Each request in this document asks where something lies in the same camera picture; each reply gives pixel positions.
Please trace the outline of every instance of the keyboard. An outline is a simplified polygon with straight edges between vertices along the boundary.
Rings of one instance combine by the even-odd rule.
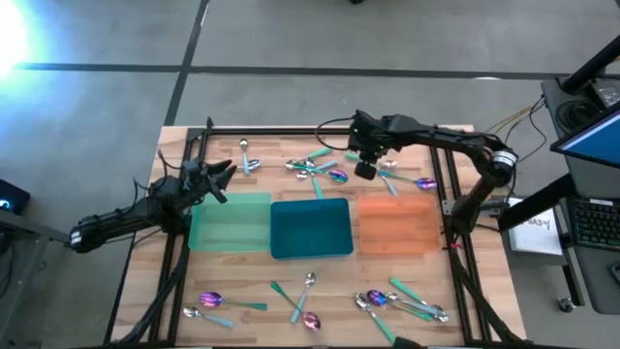
[[[620,204],[571,199],[571,222],[577,245],[620,251]]]

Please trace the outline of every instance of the computer monitor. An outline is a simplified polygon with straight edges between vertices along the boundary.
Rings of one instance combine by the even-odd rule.
[[[551,151],[620,169],[620,111],[611,106],[602,117],[551,145]]]

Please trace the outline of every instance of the gray floor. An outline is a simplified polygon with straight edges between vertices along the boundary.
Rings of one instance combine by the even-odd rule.
[[[21,2],[27,61],[180,65],[199,0]],[[194,65],[569,73],[618,33],[612,0],[213,0]],[[619,70],[617,66],[609,69]],[[145,180],[176,82],[170,73],[13,72],[0,79],[0,177],[32,193],[27,216],[68,230],[80,217],[131,201]],[[176,125],[317,124],[364,109],[484,129],[531,105],[535,80],[190,75]],[[545,110],[536,115],[553,140]],[[540,142],[524,123],[521,154]],[[562,175],[542,150],[520,165],[516,192]],[[36,347],[103,340],[128,245],[78,255],[50,244],[15,325]],[[528,337],[543,344],[615,348],[620,318],[585,306],[560,313],[558,267],[511,258]]]

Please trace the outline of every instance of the wooden table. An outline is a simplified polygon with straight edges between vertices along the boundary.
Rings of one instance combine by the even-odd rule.
[[[180,163],[186,133],[186,127],[162,129],[159,147],[172,165],[178,166]],[[207,162],[233,159],[236,164],[240,164],[241,150],[238,141],[241,138],[243,136],[240,135],[211,136],[207,146]],[[244,177],[242,172],[238,171],[229,185],[228,192],[269,192],[274,202],[315,198],[311,180],[300,181],[283,166],[289,159],[301,159],[321,148],[314,136],[246,136],[245,138],[250,143],[249,158],[260,158],[263,164],[249,177]],[[325,136],[325,140],[335,146],[345,146],[347,143],[344,136]],[[337,159],[341,164],[338,165],[338,169],[350,175],[349,182],[341,185],[322,177],[320,183],[326,198],[344,197],[349,200],[354,241],[358,246],[357,195],[385,195],[388,190],[379,178],[368,181],[355,176],[355,163],[345,160],[340,151],[334,151],[320,162],[333,159]],[[385,159],[397,160],[397,171],[401,175],[434,177],[429,149],[426,146],[409,146],[400,153],[391,151]],[[478,179],[478,174],[466,156],[455,154],[455,161],[463,193],[467,193]],[[162,165],[156,158],[153,164],[151,180],[163,175]],[[449,186],[445,164],[443,173],[446,177],[445,183]],[[398,181],[393,183],[402,194],[436,196],[435,191],[422,193],[412,184]],[[480,222],[495,224],[493,220],[483,218]],[[140,232],[139,236],[149,231]],[[490,230],[476,229],[472,239],[484,295],[511,330],[524,337],[525,332],[501,237]],[[116,314],[112,340],[126,334],[153,300],[165,241],[164,234],[157,234],[134,248]],[[309,271],[316,273],[318,280],[312,287],[304,307],[320,315],[323,328],[319,333],[309,333],[301,325],[293,326],[289,322],[292,314],[291,306],[269,286],[270,280],[277,280],[296,300],[304,288],[304,275]],[[447,323],[436,321],[426,323],[393,307],[377,308],[377,314],[396,335],[424,345],[462,344],[450,263],[445,251],[399,257],[361,255],[357,249],[346,258],[287,262],[272,259],[268,252],[193,251],[187,269],[184,305],[203,309],[198,302],[199,294],[204,291],[217,291],[225,297],[238,301],[266,302],[269,309],[258,311],[223,305],[214,310],[206,310],[209,314],[235,321],[236,326],[232,330],[205,322],[203,319],[190,319],[182,314],[173,314],[181,316],[176,343],[190,346],[389,346],[369,315],[356,307],[353,293],[365,293],[369,289],[394,290],[388,283],[393,276],[406,282],[427,301],[441,305],[450,315]],[[166,333],[166,326],[171,316],[171,298],[164,311],[160,331],[162,335]],[[477,322],[474,320],[475,308],[471,299],[468,299],[468,307],[475,328],[474,333],[478,333]]]

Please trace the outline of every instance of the teal tray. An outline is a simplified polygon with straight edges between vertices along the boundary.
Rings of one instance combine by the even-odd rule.
[[[271,256],[341,257],[353,252],[349,202],[319,199],[271,204]]]
[[[189,247],[213,252],[267,251],[271,194],[227,193],[226,198],[220,204],[206,196],[194,206]]]

